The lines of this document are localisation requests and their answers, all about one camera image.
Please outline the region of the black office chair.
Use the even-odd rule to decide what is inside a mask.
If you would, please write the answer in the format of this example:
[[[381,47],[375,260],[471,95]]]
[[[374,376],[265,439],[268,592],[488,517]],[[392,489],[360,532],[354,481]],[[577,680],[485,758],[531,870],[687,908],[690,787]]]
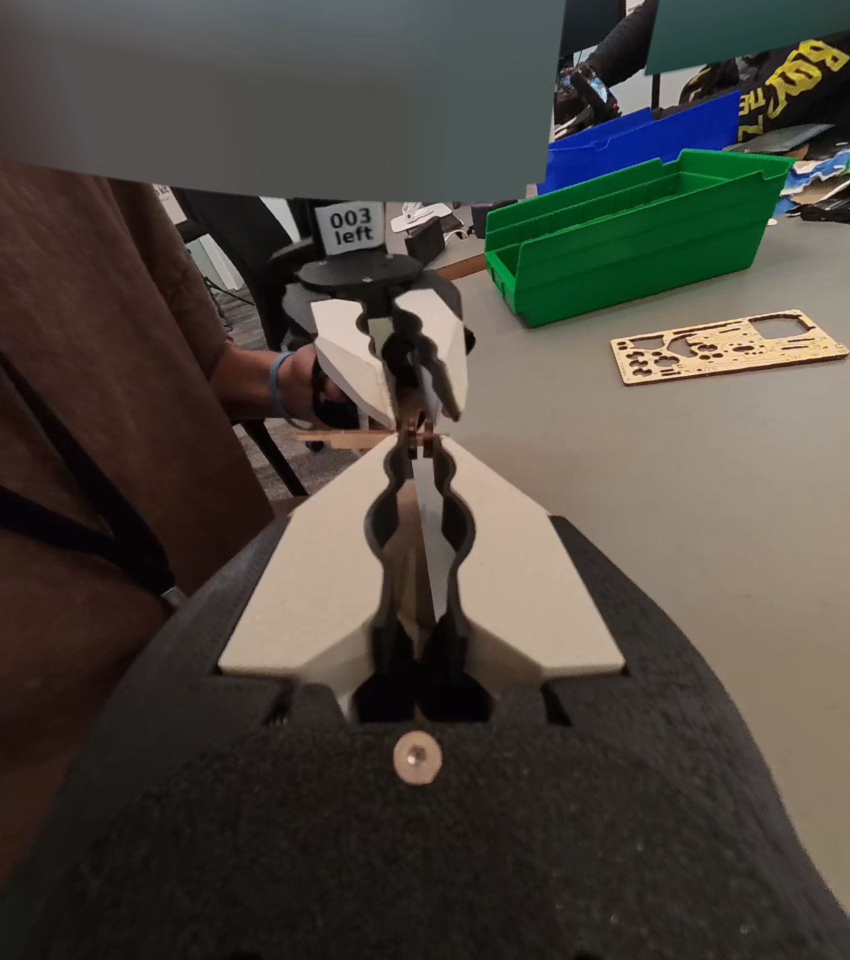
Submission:
[[[202,227],[236,267],[258,312],[264,339],[274,352],[290,337],[290,348],[309,334],[283,306],[287,286],[298,271],[319,259],[314,240],[294,242],[261,198],[171,187],[187,218]]]

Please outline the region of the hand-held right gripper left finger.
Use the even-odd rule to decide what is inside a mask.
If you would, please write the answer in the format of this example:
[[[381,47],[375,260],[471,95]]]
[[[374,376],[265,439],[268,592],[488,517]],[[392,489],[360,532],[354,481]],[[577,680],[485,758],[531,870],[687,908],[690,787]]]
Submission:
[[[360,722],[413,719],[418,667],[386,555],[409,465],[386,435],[292,512],[218,658],[222,674],[322,685]]]

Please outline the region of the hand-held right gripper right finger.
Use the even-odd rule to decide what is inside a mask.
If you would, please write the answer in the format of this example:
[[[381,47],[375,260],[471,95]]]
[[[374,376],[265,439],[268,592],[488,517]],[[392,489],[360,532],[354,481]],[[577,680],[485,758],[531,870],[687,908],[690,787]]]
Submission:
[[[452,438],[417,466],[435,626],[418,706],[483,722],[510,690],[620,674],[626,661],[553,517]]]

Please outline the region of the wooden model piece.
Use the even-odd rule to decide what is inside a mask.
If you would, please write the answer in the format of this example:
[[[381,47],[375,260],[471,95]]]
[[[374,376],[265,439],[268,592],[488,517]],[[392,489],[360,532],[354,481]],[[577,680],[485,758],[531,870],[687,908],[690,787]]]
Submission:
[[[412,417],[409,420],[417,420],[419,423],[425,419]],[[292,427],[291,433],[294,438],[301,442],[320,442],[335,450],[372,450],[385,439],[393,439],[400,450],[406,450],[405,445],[405,427],[400,425],[397,430],[388,430],[379,425],[376,427],[358,428],[358,429],[335,429],[335,428],[299,428]],[[440,434],[433,424],[433,448]]]

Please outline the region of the small black box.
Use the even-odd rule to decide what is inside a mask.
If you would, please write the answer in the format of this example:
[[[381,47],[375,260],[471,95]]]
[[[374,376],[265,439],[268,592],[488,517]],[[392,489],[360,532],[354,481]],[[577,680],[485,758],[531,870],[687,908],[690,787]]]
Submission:
[[[432,217],[408,230],[405,247],[407,256],[424,266],[435,261],[446,249],[442,218]]]

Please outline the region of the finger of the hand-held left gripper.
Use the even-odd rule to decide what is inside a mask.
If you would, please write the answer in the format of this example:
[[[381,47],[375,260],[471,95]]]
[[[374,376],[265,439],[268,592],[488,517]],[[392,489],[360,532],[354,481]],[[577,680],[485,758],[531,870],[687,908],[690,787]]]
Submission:
[[[359,321],[365,308],[350,299],[311,303],[318,364],[331,381],[356,404],[359,412],[388,430],[396,428],[393,385],[374,342]]]
[[[391,312],[388,367],[396,409],[403,419],[444,416],[452,422],[467,407],[467,343],[464,323],[434,290],[398,295]]]

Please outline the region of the green plastic bin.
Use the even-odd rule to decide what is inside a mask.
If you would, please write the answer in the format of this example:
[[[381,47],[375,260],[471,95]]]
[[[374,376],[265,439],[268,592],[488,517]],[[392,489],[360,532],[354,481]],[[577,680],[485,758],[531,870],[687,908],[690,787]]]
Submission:
[[[792,157],[683,150],[489,212],[485,262],[540,328],[749,269]]]

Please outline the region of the blue wristband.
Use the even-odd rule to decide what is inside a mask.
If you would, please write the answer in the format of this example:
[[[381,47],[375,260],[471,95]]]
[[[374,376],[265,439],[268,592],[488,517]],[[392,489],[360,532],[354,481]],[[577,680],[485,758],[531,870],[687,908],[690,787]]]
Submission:
[[[281,395],[280,373],[283,365],[293,357],[292,351],[282,351],[276,353],[271,359],[267,368],[267,390],[269,394],[270,415],[275,419],[281,419],[286,423],[293,421],[292,415],[288,412]]]

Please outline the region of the person's left forearm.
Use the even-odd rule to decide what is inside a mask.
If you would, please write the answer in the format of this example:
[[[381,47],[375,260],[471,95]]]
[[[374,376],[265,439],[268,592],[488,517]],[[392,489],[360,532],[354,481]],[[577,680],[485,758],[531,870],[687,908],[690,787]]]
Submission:
[[[281,354],[252,350],[227,342],[212,370],[211,390],[229,421],[279,419],[279,401],[271,385],[271,373]]]

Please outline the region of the person in brown shirt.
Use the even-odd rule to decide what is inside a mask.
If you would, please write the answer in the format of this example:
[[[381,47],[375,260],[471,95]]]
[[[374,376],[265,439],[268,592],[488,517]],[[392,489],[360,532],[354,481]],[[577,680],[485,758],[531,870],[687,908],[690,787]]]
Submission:
[[[209,383],[227,342],[154,186],[0,160],[0,349],[185,595],[275,517]],[[0,888],[171,613],[103,558],[0,528]]]

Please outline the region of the person's left hand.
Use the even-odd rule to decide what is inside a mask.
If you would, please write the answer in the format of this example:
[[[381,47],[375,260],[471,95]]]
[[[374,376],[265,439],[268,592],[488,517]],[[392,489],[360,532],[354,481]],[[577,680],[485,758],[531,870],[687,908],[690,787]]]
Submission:
[[[287,412],[295,421],[336,429],[358,425],[354,403],[323,370],[313,344],[293,353],[282,366],[279,383]]]

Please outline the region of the blue plastic bin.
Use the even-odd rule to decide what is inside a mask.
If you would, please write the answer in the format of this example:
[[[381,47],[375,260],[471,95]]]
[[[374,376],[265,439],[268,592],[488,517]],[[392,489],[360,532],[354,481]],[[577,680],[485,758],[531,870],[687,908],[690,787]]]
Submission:
[[[650,160],[673,162],[684,149],[723,150],[736,141],[739,111],[740,93],[732,90],[668,115],[646,107],[557,139],[537,195]]]

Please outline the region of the wooden cutout sheet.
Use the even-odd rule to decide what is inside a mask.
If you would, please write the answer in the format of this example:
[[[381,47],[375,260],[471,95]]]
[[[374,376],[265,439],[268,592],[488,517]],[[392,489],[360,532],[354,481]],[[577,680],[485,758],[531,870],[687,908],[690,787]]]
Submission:
[[[626,387],[820,364],[850,355],[801,310],[618,337],[609,348]]]

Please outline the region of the white articulated desk stand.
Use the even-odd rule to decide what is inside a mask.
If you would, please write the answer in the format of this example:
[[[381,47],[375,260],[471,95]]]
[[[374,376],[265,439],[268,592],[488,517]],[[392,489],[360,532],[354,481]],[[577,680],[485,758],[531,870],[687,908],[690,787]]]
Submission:
[[[395,234],[406,234],[432,219],[442,221],[450,215],[454,217],[453,209],[446,203],[409,201],[403,203],[400,213],[390,220],[390,228]]]

